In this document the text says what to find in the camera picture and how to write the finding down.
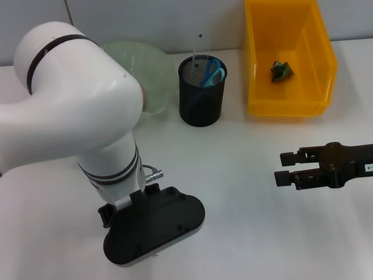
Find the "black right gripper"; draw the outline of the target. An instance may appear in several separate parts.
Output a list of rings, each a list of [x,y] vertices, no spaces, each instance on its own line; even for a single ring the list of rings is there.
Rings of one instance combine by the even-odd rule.
[[[349,180],[372,177],[372,144],[345,146],[331,142],[325,147],[302,147],[296,153],[281,153],[280,160],[282,166],[319,162],[320,169],[276,171],[278,187],[294,184],[296,190],[341,188]]]

